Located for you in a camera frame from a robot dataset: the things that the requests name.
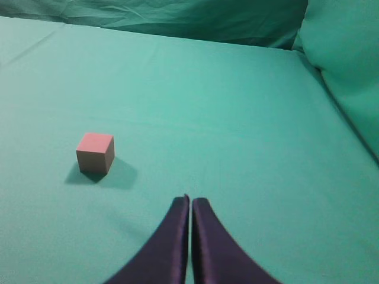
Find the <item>table surface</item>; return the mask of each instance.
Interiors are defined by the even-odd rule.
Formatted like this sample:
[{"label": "table surface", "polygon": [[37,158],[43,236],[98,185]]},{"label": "table surface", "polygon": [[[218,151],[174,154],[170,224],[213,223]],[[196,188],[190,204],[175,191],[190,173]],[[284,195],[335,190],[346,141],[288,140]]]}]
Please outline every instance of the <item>table surface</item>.
[{"label": "table surface", "polygon": [[[283,283],[379,283],[378,167],[300,53],[2,17],[0,35],[5,283],[101,283],[184,193]],[[101,180],[78,169],[87,132],[114,135]]]}]

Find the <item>pink cube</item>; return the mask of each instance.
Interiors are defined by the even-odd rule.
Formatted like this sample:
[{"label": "pink cube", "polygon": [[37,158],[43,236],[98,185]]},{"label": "pink cube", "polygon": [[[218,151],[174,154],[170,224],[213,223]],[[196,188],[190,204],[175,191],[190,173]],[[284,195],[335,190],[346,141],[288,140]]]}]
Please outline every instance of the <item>pink cube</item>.
[{"label": "pink cube", "polygon": [[107,174],[114,159],[113,135],[86,133],[76,148],[81,172]]}]

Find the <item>green cloth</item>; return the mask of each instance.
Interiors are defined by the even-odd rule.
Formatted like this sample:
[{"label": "green cloth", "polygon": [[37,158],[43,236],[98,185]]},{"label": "green cloth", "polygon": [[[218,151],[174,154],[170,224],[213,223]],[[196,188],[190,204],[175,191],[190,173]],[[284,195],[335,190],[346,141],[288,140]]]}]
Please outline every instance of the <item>green cloth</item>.
[{"label": "green cloth", "polygon": [[[379,283],[379,170],[303,54],[3,17],[0,33],[4,283],[102,283],[184,193],[284,284]],[[114,134],[98,182],[76,163],[85,132]]]},{"label": "green cloth", "polygon": [[290,49],[307,0],[2,0],[0,15]]},{"label": "green cloth", "polygon": [[310,0],[295,46],[379,157],[379,1]]}]

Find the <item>teal fabric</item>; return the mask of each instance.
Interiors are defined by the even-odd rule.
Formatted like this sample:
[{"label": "teal fabric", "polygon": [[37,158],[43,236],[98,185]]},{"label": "teal fabric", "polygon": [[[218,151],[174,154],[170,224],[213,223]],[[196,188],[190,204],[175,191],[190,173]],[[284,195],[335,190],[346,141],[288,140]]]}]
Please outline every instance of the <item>teal fabric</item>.
[{"label": "teal fabric", "polygon": [[2,0],[0,15],[290,49],[307,0]]},{"label": "teal fabric", "polygon": [[[184,193],[284,284],[379,283],[379,170],[303,54],[2,17],[0,33],[3,283],[101,283]],[[85,132],[114,134],[102,180],[78,170]]]},{"label": "teal fabric", "polygon": [[295,46],[379,157],[379,1],[310,0]]}]

